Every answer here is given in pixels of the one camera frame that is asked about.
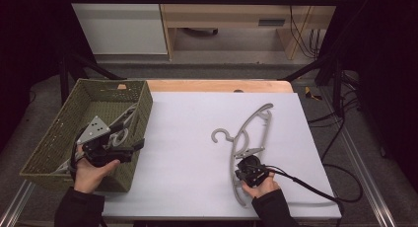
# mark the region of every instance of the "white table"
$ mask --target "white table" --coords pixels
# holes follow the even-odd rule
[[[332,190],[294,93],[153,92],[153,108],[132,188],[105,193],[104,216],[123,219],[256,219],[235,199],[230,181],[232,136],[258,108],[272,103],[273,114],[261,162],[283,169],[332,195]],[[260,142],[261,119],[248,126],[250,145]],[[275,176],[292,216],[340,218],[338,206],[284,177]]]

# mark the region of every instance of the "floor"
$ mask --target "floor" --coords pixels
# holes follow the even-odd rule
[[[309,36],[305,36],[305,39],[308,42]],[[127,61],[116,60],[115,57],[112,60],[103,60],[101,64],[109,71],[128,78],[271,80],[283,78],[312,61],[302,53],[298,53],[297,58],[292,61],[287,60],[278,42],[279,38],[274,30],[220,29],[215,36],[205,32],[182,30],[178,32],[172,61],[162,57],[143,57]],[[91,71],[89,73],[92,77],[99,76]],[[330,87],[316,87],[313,83],[315,73],[308,73],[292,83],[295,92],[300,96],[307,120],[331,113]],[[306,96],[307,87],[311,90],[312,97]],[[23,182],[19,177],[20,169],[60,109],[57,77],[36,84],[32,90],[34,101],[28,107],[14,136],[0,154],[2,213],[7,210]],[[356,99],[351,90],[352,88],[343,86],[343,93],[348,93],[345,96],[346,102]],[[418,194],[403,177],[396,163],[381,156],[379,141],[376,140],[375,132],[362,112],[361,104],[355,103],[349,108],[345,114],[344,129],[332,144],[324,162],[338,164],[362,178],[358,172],[359,164],[353,161],[356,154],[353,155],[353,149],[350,147],[354,146],[354,153],[357,152],[361,157],[367,175],[373,180],[371,184],[366,184],[366,188],[376,188],[378,193],[366,189],[358,202],[344,204],[346,210],[342,226],[418,226]],[[338,131],[337,123],[341,124],[339,118],[331,117],[311,124],[319,154],[323,154]],[[359,189],[350,176],[332,168],[325,170],[336,195],[348,199],[358,196]],[[26,207],[22,210],[19,223],[50,222],[61,197],[62,192],[34,188]],[[382,207],[382,204],[386,208],[381,208],[380,211],[386,211],[388,219],[379,217],[379,212],[376,212],[376,208]],[[318,226],[330,225],[329,222],[301,222]]]

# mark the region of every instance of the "green wicker basket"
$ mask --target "green wicker basket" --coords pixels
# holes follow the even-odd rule
[[[135,103],[138,107],[128,128],[128,137],[120,147],[129,147],[144,137],[153,105],[147,82],[78,80],[20,176],[46,189],[65,190],[73,186],[70,175],[51,173],[70,158],[77,133],[96,115],[107,125],[111,124]],[[129,191],[138,155],[139,151],[134,153],[131,162],[120,164],[103,179],[97,190]]]

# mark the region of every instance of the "black sleeve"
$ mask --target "black sleeve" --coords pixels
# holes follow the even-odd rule
[[[98,227],[105,197],[68,189],[55,212],[55,227]]]
[[[298,222],[290,215],[283,192],[278,189],[252,200],[252,206],[265,227],[293,227]]]

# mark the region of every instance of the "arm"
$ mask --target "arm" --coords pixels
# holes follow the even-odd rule
[[[103,177],[113,171],[120,162],[114,160],[97,168],[85,158],[77,163],[74,188],[68,189],[55,212],[55,227],[99,226],[105,206],[105,197],[93,192]]]
[[[243,190],[252,197],[252,206],[265,227],[299,226],[290,215],[285,196],[273,177],[274,174],[270,173],[256,188],[250,188],[242,182]]]

